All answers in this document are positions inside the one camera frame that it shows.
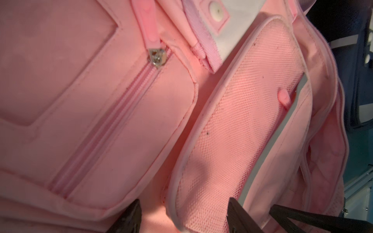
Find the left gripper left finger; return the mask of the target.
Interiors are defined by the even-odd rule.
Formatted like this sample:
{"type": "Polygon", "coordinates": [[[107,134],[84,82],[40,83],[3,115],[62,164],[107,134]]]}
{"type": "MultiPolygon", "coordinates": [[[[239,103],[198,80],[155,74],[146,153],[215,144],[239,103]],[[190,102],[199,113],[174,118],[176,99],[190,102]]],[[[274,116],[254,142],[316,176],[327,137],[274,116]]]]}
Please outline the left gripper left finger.
{"type": "Polygon", "coordinates": [[[134,200],[106,233],[139,233],[142,221],[140,200],[134,200]]]}

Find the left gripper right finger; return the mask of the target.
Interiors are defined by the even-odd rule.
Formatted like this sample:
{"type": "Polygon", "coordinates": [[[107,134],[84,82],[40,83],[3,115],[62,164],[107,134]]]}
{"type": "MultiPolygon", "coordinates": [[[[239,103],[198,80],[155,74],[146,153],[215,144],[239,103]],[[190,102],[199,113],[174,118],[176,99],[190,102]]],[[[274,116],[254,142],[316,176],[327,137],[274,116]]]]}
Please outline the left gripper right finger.
{"type": "Polygon", "coordinates": [[[230,233],[263,233],[235,198],[229,198],[226,219],[230,233]]]}

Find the pink backpack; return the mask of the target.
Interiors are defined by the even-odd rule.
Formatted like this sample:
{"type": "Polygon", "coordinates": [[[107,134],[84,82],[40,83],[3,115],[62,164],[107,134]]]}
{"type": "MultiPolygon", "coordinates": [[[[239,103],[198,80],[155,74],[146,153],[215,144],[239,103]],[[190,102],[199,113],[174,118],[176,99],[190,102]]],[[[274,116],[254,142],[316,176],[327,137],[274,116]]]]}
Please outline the pink backpack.
{"type": "Polygon", "coordinates": [[[1,232],[337,216],[344,92],[315,1],[1,1],[1,232]]]}

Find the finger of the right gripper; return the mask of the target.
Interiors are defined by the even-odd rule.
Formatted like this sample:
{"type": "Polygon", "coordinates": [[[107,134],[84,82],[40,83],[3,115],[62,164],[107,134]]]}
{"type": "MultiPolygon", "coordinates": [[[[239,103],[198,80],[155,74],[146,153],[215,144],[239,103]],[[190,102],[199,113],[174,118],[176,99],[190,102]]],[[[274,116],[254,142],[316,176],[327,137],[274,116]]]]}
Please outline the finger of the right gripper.
{"type": "Polygon", "coordinates": [[[367,221],[314,214],[280,205],[273,205],[270,215],[288,233],[304,232],[292,220],[332,233],[371,233],[373,231],[373,225],[367,221]]]}

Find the navy blue backpack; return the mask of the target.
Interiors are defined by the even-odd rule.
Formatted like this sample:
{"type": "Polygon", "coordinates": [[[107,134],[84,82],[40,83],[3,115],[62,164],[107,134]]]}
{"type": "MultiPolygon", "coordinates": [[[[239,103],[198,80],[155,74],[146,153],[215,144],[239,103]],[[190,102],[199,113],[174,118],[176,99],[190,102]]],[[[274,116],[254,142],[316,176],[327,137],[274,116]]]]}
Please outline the navy blue backpack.
{"type": "Polygon", "coordinates": [[[373,2],[316,1],[307,18],[334,54],[345,93],[346,129],[372,129],[373,2]]]}

